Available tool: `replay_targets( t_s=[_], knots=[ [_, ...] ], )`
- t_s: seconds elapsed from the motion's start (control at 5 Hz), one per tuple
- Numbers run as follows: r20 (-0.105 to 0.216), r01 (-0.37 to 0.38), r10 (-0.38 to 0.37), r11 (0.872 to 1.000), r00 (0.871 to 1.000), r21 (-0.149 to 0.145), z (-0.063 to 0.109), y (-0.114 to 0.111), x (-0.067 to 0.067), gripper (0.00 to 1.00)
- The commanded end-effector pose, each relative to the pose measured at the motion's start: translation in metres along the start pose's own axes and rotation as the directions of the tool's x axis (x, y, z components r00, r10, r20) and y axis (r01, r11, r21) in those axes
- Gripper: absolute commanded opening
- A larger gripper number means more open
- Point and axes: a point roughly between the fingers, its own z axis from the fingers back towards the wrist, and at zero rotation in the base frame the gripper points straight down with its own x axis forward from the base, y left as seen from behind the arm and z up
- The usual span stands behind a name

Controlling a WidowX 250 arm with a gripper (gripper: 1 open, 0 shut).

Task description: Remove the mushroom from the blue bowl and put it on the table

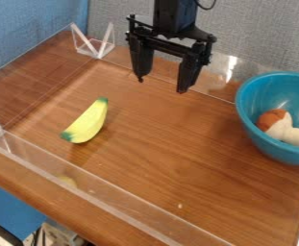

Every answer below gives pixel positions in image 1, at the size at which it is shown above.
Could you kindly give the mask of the black blue robot arm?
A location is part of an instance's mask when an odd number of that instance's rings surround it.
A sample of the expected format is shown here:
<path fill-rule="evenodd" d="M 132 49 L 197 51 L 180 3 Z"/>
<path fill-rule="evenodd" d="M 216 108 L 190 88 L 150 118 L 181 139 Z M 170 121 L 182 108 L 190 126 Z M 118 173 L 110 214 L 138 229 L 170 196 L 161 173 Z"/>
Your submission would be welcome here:
<path fill-rule="evenodd" d="M 194 85 L 201 67 L 210 62 L 216 42 L 216 37 L 196 27 L 196 12 L 197 9 L 210 10 L 214 4 L 204 8 L 197 0 L 153 0 L 150 23 L 133 13 L 126 16 L 125 40 L 138 82 L 150 72 L 153 51 L 157 50 L 181 59 L 176 92 L 185 93 Z"/>

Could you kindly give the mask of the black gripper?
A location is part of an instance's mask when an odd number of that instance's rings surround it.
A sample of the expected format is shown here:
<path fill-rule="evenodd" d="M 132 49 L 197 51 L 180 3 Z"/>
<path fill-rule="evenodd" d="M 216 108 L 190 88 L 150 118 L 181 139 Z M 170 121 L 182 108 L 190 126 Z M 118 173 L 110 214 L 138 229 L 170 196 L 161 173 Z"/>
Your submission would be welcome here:
<path fill-rule="evenodd" d="M 125 40 L 129 46 L 133 74 L 138 82 L 150 72 L 154 51 L 166 53 L 182 61 L 178 65 L 177 93 L 185 93 L 194 84 L 201 65 L 210 62 L 212 46 L 216 37 L 193 24 L 173 32 L 149 23 L 145 16 L 126 16 L 128 31 Z"/>

